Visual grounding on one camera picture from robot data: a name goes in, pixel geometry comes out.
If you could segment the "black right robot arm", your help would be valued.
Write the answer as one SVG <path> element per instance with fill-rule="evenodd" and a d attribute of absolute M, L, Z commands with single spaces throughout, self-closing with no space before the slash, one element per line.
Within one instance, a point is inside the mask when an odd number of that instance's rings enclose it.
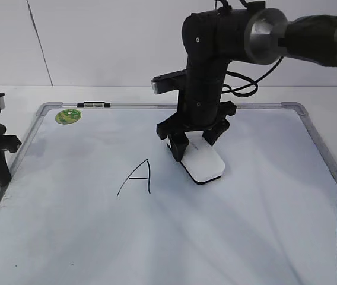
<path fill-rule="evenodd" d="M 157 134 L 169 140 L 181 161 L 189 145 L 188 132 L 201 131 L 210 145 L 225 132 L 226 116 L 236 112 L 222 102 L 225 76 L 233 61 L 276 67 L 293 58 L 337 68 L 337 16 L 309 15 L 289 21 L 265 1 L 232 8 L 227 1 L 213 11 L 193 13 L 182 25 L 187 53 L 184 70 L 159 75 L 151 81 L 155 94 L 177 90 L 177 111 L 157 125 Z"/>

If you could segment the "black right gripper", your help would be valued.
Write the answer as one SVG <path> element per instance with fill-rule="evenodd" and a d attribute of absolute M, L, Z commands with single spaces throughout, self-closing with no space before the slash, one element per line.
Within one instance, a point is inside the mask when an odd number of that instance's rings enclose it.
<path fill-rule="evenodd" d="M 236 114 L 236 106 L 231 101 L 191 101 L 185 95 L 184 90 L 179 91 L 176 113 L 158 123 L 156 129 L 160 139 L 168 136 L 168 147 L 177 162 L 182 161 L 189 145 L 185 132 L 202 131 L 202 137 L 213 146 L 230 127 L 226 117 Z"/>

